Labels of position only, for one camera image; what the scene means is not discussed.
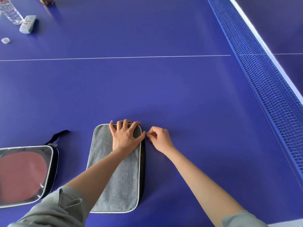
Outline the clear plastic water bottle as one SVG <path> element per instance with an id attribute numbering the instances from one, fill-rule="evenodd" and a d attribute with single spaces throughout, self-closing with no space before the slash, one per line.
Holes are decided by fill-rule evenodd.
<path id="1" fill-rule="evenodd" d="M 23 17 L 9 0 L 0 0 L 0 11 L 15 25 L 21 25 Z"/>

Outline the person's left hand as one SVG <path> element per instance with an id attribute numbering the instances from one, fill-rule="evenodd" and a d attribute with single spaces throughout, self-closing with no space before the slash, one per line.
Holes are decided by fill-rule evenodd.
<path id="1" fill-rule="evenodd" d="M 113 151 L 117 151 L 123 156 L 129 155 L 138 146 L 138 144 L 134 142 L 134 130 L 140 125 L 141 123 L 138 121 L 132 122 L 132 125 L 129 125 L 130 132 L 122 133 L 122 120 L 118 121 L 116 123 L 116 136 L 113 137 Z"/>

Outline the person's right hand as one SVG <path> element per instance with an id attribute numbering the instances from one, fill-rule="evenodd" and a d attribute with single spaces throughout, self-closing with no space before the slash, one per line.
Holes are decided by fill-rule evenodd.
<path id="1" fill-rule="evenodd" d="M 158 151 L 163 153 L 165 156 L 169 156 L 170 153 L 176 151 L 176 148 L 172 143 L 167 129 L 152 126 L 150 130 L 146 133 L 146 136 L 147 134 L 157 134 L 157 141 L 151 143 Z"/>

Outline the red table tennis paddle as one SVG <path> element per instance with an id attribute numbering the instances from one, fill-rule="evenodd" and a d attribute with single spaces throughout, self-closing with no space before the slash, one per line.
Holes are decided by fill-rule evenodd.
<path id="1" fill-rule="evenodd" d="M 48 164 L 38 152 L 15 152 L 0 157 L 0 207 L 37 201 L 47 174 Z"/>

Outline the person's right forearm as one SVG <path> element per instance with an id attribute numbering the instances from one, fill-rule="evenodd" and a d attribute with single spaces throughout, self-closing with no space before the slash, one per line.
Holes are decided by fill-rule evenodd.
<path id="1" fill-rule="evenodd" d="M 203 173 L 177 149 L 163 153 L 172 161 L 215 227 L 268 227 Z"/>

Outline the blue table tennis net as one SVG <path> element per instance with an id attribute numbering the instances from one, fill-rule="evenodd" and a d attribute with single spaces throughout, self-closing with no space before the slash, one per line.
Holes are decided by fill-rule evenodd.
<path id="1" fill-rule="evenodd" d="M 303 190 L 303 97 L 235 0 L 207 0 Z"/>

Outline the person's left forearm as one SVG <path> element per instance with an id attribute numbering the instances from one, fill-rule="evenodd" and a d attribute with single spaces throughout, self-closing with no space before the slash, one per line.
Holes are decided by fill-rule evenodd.
<path id="1" fill-rule="evenodd" d="M 131 152 L 130 148 L 114 149 L 7 227 L 85 227 L 89 212 L 119 164 Z"/>

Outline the grey fabric paddle case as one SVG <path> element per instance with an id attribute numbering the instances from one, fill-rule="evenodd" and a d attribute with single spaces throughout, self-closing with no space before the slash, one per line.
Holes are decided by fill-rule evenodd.
<path id="1" fill-rule="evenodd" d="M 109 124 L 98 125 L 92 138 L 87 169 L 112 151 Z M 139 205 L 145 186 L 145 140 L 119 164 L 100 198 L 90 211 L 98 214 L 129 213 Z"/>

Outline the clear window paddle case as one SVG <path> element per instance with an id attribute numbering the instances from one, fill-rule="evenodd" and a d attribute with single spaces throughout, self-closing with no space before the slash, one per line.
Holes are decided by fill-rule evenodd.
<path id="1" fill-rule="evenodd" d="M 52 190 L 58 169 L 57 139 L 43 145 L 0 148 L 0 209 L 33 204 Z"/>

